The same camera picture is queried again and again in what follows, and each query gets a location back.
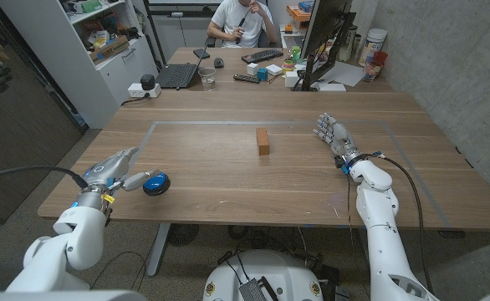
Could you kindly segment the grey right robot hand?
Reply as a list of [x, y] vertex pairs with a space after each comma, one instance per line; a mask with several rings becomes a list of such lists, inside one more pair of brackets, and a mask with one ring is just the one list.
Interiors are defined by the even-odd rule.
[[314, 134], [330, 146], [335, 157], [339, 157], [346, 166], [352, 166], [361, 159], [361, 152], [351, 133], [335, 117], [323, 113], [317, 123], [318, 128], [313, 130]]

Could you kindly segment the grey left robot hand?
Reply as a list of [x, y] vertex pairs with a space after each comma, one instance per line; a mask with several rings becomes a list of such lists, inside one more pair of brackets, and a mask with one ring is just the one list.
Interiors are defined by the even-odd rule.
[[119, 188], [125, 191], [133, 191], [140, 188], [150, 178], [157, 176], [160, 173], [159, 170], [143, 171], [133, 176], [128, 175], [130, 160], [138, 150], [138, 147], [120, 150], [115, 155], [90, 167], [82, 176], [88, 184], [82, 191], [103, 193], [106, 191], [114, 192]]

